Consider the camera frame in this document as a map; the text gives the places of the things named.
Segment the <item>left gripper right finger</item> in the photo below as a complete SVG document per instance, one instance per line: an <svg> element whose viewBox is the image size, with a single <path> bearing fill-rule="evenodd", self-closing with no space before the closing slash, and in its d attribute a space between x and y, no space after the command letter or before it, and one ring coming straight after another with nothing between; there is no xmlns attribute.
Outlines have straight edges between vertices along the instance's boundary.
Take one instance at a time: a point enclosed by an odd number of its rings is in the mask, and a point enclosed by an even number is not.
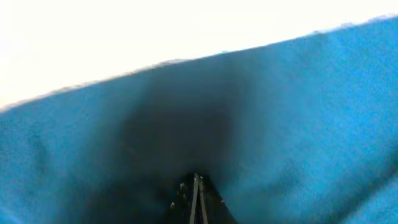
<svg viewBox="0 0 398 224"><path fill-rule="evenodd" d="M200 177L201 220L207 224L238 224L208 175Z"/></svg>

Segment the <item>dark navy t-shirt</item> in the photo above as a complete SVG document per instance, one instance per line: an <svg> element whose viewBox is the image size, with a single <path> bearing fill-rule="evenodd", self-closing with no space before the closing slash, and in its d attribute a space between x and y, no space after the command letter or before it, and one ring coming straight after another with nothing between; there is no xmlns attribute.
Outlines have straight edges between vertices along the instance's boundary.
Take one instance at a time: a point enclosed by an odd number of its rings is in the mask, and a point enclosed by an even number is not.
<svg viewBox="0 0 398 224"><path fill-rule="evenodd" d="M171 63L1 113L2 223L397 222L397 19Z"/></svg>

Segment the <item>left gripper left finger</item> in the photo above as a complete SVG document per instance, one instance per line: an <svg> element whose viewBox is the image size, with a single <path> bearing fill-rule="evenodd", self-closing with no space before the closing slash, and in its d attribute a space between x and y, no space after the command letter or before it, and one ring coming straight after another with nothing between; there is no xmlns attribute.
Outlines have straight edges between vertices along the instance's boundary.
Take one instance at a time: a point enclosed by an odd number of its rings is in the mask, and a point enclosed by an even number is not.
<svg viewBox="0 0 398 224"><path fill-rule="evenodd" d="M175 197L166 214L167 224L196 224L198 208L198 174L190 173L177 182Z"/></svg>

